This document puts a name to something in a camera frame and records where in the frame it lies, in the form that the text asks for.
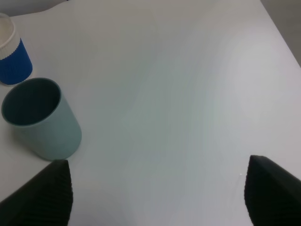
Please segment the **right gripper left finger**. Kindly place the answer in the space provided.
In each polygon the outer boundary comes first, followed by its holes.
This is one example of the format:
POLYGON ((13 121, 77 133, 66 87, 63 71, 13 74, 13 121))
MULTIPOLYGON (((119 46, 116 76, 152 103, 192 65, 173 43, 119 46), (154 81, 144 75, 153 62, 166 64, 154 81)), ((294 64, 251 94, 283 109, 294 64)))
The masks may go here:
POLYGON ((2 226, 66 226, 73 205, 70 167, 55 160, 0 202, 2 226))

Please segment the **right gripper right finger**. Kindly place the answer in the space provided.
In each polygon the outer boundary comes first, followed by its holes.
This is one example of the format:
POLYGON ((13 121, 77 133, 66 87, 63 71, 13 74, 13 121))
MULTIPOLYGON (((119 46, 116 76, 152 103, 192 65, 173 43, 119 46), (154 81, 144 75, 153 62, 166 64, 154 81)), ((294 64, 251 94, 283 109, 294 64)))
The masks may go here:
POLYGON ((265 156, 249 158, 244 200, 254 226, 301 224, 301 181, 265 156))

